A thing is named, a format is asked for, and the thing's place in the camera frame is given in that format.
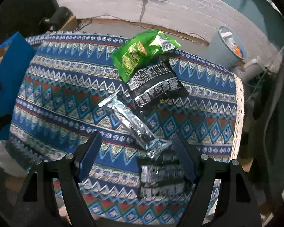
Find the teal wall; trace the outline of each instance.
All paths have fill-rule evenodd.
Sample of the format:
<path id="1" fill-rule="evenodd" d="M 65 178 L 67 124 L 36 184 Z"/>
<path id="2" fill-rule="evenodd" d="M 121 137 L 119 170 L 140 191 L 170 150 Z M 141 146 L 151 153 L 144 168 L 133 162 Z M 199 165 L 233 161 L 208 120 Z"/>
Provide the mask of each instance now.
<path id="1" fill-rule="evenodd" d="M 251 20 L 279 50 L 284 45 L 284 21 L 265 0 L 221 0 Z"/>

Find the chip bag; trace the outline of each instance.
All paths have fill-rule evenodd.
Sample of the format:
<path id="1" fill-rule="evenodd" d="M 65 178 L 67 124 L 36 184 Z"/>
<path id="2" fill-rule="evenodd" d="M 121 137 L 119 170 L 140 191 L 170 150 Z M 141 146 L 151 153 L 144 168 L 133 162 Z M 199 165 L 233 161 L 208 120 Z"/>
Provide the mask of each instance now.
<path id="1" fill-rule="evenodd" d="M 129 39 L 111 56 L 119 76 L 127 82 L 135 70 L 148 66 L 151 58 L 181 45 L 159 30 L 141 32 Z"/>

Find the black device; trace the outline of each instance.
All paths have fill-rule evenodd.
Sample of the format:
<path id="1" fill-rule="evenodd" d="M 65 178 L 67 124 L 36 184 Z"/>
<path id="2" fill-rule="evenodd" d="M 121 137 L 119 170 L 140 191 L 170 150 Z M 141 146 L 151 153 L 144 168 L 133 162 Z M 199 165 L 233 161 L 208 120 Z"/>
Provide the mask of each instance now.
<path id="1" fill-rule="evenodd" d="M 66 7 L 59 7 L 51 18 L 43 18 L 40 22 L 48 31 L 59 30 L 71 17 L 72 12 Z"/>

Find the black snack bag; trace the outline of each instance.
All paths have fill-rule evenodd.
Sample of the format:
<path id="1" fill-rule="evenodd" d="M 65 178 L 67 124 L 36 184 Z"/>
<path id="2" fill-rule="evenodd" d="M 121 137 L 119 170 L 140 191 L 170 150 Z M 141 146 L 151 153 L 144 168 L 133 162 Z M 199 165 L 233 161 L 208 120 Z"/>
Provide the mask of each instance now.
<path id="1" fill-rule="evenodd" d="M 187 90 L 170 67 L 169 58 L 146 68 L 137 70 L 127 82 L 129 94 L 135 105 L 150 108 L 161 100 L 186 98 Z"/>

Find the white wall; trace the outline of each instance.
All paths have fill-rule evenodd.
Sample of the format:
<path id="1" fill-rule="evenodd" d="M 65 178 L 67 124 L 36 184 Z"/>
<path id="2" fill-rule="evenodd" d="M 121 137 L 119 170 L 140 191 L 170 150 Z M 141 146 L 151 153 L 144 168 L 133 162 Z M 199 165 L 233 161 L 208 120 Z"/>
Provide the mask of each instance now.
<path id="1" fill-rule="evenodd" d="M 142 0 L 57 0 L 77 18 L 109 14 L 139 21 Z M 143 22 L 180 32 L 198 33 L 207 41 L 220 26 L 234 29 L 242 38 L 248 59 L 259 55 L 264 62 L 277 52 L 276 47 L 252 21 L 221 0 L 149 0 Z"/>

